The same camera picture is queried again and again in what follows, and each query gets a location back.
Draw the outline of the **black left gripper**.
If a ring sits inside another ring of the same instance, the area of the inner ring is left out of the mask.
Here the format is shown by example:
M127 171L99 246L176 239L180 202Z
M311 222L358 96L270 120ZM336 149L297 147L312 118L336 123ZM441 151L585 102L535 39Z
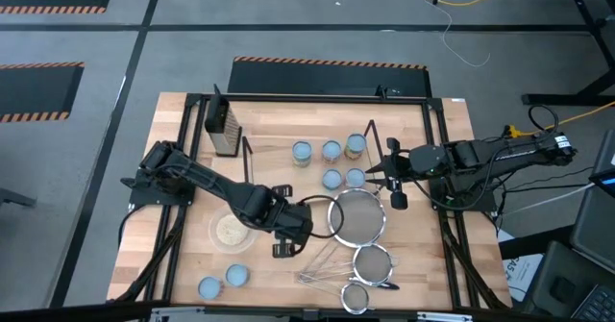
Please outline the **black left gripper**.
M312 231L311 209L307 204L292 204L291 185L273 186L277 202L282 202L282 211L274 225L272 256L275 259L293 258L303 252Z

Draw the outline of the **orange label can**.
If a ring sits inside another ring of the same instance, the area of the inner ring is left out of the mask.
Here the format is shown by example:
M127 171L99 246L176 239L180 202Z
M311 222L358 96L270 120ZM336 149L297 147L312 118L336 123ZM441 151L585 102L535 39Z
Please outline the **orange label can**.
M361 188L365 180L365 173L359 168L350 168L345 175L345 185L349 188Z

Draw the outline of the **yellow green label can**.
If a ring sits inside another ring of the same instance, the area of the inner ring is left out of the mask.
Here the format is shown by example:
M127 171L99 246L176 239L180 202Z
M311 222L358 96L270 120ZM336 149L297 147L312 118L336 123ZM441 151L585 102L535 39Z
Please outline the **yellow green label can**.
M366 149L366 138L361 134L351 134L347 137L344 155L349 160L358 160Z

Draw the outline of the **teal tuna fish can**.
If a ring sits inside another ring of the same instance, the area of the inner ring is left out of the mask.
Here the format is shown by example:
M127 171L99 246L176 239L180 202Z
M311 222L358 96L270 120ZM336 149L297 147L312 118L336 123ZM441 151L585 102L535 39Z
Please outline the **teal tuna fish can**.
M338 189L343 183L343 177L337 169L328 169L322 177L322 185L327 190Z

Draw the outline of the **diced tomatoes can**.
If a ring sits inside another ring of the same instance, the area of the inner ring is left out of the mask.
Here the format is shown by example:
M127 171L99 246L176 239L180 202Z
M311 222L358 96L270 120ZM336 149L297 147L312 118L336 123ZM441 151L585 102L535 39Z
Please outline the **diced tomatoes can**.
M323 144L321 153L324 162L334 164L339 161L342 155L341 145L336 140L328 140Z

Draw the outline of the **teal and magenta can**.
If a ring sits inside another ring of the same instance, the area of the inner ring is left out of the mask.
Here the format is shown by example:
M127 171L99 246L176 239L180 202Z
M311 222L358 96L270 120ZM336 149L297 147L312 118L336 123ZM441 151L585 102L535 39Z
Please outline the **teal and magenta can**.
M307 141L296 141L292 146L293 163L298 167L307 167L311 163L312 148Z

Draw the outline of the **striped label can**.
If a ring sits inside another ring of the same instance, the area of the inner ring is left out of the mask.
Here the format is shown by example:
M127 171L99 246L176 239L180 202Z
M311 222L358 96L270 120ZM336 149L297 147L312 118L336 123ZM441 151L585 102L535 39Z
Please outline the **striped label can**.
M198 284L198 294L204 300L214 300L222 292L223 282L216 277L206 276Z
M225 273L227 283L234 287L242 287L246 285L250 279L250 271L243 264L232 264L228 267Z

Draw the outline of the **clear glass bowl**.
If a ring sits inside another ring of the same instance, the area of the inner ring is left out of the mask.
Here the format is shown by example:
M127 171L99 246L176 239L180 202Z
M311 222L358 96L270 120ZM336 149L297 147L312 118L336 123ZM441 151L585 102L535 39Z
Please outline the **clear glass bowl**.
M216 231L215 231L215 227L218 223L218 221L220 220L221 217L227 215L227 214L231 214L234 216L234 214L232 213L232 211L230 209L227 208L221 208L218 209L212 216L211 220L209 221L209 238L210 241L212 242L213 246L221 253L224 254L229 254L229 255L235 255L235 254L239 254L241 252L246 251L248 248L250 248L253 243L256 241L256 239L258 238L258 233L256 230L252 230L250 228L249 229L249 233L247 235L247 237L245 238L245 240L243 242L241 242L238 245L235 246L229 246L229 245L225 245L223 244L217 237L216 235Z

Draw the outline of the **medium steel mesh strainer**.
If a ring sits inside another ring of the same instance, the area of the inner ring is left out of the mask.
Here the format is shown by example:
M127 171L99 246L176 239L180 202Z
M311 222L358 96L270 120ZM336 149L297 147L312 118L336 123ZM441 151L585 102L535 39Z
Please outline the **medium steel mesh strainer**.
M337 277L347 277L352 282L371 287L398 290L400 287L390 279L395 263L389 252L378 244L356 248L350 260L334 260L334 250L321 263L298 274L302 282L324 282Z

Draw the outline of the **small steel mesh strainer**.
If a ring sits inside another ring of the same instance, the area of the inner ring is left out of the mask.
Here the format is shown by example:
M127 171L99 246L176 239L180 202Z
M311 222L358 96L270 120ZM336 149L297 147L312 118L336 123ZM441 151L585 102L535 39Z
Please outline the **small steel mesh strainer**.
M361 315L371 310L370 296L364 285L350 280L347 283L320 280L300 274L298 281L312 288L332 294L339 298L344 310L353 315Z

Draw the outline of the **white printed paper box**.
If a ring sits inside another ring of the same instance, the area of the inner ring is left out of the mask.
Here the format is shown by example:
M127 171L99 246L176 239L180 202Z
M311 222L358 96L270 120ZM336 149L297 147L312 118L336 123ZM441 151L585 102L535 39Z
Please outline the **white printed paper box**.
M514 303L522 303L525 299L543 257L544 254L532 254L503 260L505 278Z

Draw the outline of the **laptop with blue screen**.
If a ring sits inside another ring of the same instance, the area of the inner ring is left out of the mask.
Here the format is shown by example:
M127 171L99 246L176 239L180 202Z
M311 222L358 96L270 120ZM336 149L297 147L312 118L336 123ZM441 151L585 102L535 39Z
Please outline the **laptop with blue screen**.
M607 154L596 164L589 181L615 198L615 153Z

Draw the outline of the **black keyboard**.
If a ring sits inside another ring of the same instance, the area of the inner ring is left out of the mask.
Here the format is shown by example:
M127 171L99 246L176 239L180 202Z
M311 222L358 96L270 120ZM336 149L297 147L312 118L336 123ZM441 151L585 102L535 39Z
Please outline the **black keyboard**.
M573 319L615 322L615 290L595 285L572 314Z

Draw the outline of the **wooden shelf black metal frame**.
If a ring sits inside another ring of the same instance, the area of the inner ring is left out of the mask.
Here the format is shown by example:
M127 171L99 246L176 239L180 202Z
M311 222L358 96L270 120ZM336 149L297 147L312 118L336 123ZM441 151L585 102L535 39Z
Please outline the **wooden shelf black metal frame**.
M344 155L347 137L351 134L364 135L366 149L358 160L349 160ZM293 163L292 146L296 141L307 141L312 148L311 163L307 167L298 167ZM322 160L322 147L328 140L340 143L342 155L338 162L328 164ZM299 134L282 134L274 136L250 136L246 139L248 155L248 172L246 179L252 183L266 186L291 185L293 194L289 199L299 201L312 195L329 195L335 197L350 189L345 185L345 175L350 168L359 168L365 173L362 189L378 193L379 188L367 183L367 179L378 179L381 173L366 173L366 170L381 162L381 142L376 121L369 119L364 123L351 126L328 127L323 135L317 135L311 128L305 128ZM327 190L322 185L326 170L337 169L342 177L342 185L335 190Z

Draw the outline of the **black table frame rails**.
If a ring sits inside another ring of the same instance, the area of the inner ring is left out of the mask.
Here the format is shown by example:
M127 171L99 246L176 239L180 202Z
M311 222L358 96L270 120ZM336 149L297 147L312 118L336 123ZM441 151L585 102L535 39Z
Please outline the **black table frame rails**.
M246 138L299 134L311 128L323 135L328 127L351 126L369 119L376 121L381 151L388 137L412 148L446 136L451 140L470 139L473 129L466 103L461 99L425 101L419 98L342 97L322 95L234 94L232 110ZM248 172L242 158L222 158L214 154L208 136L202 136L198 162L239 180ZM404 187L408 207L388 209L381 244L400 261L392 279L400 288L374 288L370 301L375 311L450 310L452 288L446 262L450 254L442 244L439 218L430 201L414 184ZM209 238L209 221L227 205L220 199L197 191L186 210L184 232L175 271L161 267L156 277L154 299L168 298L174 305L198 306L199 282L206 276L221 277L233 263L246 265L250 280L244 287L225 287L211 308L232 310L274 308L279 312L302 310L341 311L339 298L298 281L298 273L323 248L322 239L311 239L306 249L291 259L272 256L274 237L259 233L246 251L229 255L219 252Z

